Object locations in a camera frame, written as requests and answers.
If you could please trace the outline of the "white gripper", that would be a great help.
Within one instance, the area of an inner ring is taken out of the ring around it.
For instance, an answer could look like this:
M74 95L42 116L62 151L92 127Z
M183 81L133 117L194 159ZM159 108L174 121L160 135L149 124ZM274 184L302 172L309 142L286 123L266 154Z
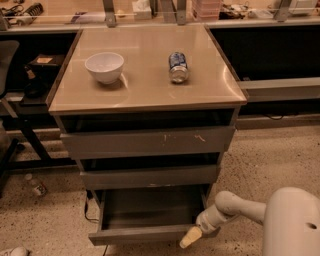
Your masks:
M191 227L180 241L180 247L185 249L192 243L199 240L202 237L202 232L204 234L213 233L219 228L221 221L221 214L216 209L204 210L198 215L196 219L197 226Z

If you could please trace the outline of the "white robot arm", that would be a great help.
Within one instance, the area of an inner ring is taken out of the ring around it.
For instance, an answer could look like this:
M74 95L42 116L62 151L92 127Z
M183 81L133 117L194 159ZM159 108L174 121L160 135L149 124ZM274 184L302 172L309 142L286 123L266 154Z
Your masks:
M238 216L263 226L263 256L320 256L320 199L295 187L276 190L267 203L219 192L214 204L197 216L180 247L190 246Z

